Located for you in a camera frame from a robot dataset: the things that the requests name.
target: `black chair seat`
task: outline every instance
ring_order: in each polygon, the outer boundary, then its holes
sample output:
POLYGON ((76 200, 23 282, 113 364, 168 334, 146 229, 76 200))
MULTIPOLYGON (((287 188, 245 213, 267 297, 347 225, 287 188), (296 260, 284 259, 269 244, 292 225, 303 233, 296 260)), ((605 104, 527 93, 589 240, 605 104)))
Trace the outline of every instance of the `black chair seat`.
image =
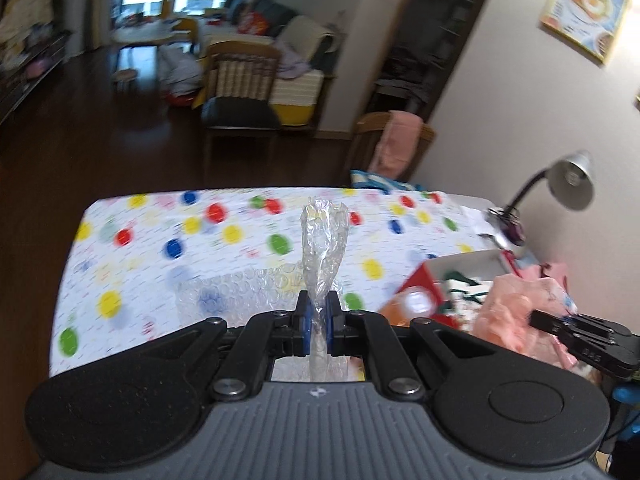
POLYGON ((279 130, 280 120, 267 101, 247 97, 213 97, 202 107, 205 128, 279 130))

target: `red pillow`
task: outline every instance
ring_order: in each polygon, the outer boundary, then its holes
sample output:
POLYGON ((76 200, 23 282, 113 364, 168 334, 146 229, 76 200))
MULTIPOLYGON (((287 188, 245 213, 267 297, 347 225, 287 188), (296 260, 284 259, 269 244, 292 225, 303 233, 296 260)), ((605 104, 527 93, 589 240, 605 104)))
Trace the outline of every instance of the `red pillow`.
POLYGON ((238 33, 264 36, 268 28, 269 22, 264 19, 260 12, 248 12, 240 22, 240 25, 238 25, 238 33))

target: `metal screw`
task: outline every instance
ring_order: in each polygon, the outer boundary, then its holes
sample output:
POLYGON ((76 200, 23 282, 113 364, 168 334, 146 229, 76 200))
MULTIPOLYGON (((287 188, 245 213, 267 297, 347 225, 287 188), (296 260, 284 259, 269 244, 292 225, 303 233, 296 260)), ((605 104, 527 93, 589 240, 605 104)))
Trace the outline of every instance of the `metal screw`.
POLYGON ((246 390, 246 384, 240 379, 219 379, 213 385, 213 391, 225 397, 235 397, 246 390))
POLYGON ((411 377, 398 377, 389 383, 389 389, 396 394, 410 395, 420 390, 420 383, 411 377))

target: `wooden floor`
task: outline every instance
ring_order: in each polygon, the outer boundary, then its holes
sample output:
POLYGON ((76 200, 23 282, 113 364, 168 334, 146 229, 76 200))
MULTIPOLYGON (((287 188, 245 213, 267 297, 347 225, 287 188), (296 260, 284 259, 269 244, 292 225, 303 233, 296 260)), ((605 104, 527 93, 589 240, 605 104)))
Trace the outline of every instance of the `wooden floor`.
POLYGON ((198 116, 158 98, 153 59, 136 49, 139 88, 114 94, 104 51, 75 58, 0 126, 2 479, 37 464, 22 410, 47 377, 58 285, 85 208, 132 193, 338 182, 346 142, 289 136, 271 166, 265 139, 220 139, 205 185, 198 116))

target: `black round pad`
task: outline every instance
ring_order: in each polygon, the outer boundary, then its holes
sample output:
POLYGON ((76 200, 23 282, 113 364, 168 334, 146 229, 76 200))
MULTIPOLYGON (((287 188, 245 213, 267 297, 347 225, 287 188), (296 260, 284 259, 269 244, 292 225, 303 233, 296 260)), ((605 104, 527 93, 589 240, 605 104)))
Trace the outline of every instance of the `black round pad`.
POLYGON ((496 386, 489 405, 513 422, 534 424, 551 420, 562 411, 562 395, 551 386, 533 381, 513 381, 496 386))
POLYGON ((26 423, 52 462, 106 471, 139 464, 180 444, 200 403, 174 360, 97 362, 53 377, 28 400, 26 423))
POLYGON ((607 399, 588 381, 508 351, 462 361, 436 392, 433 413, 472 454, 523 468, 588 458, 609 423, 607 399))

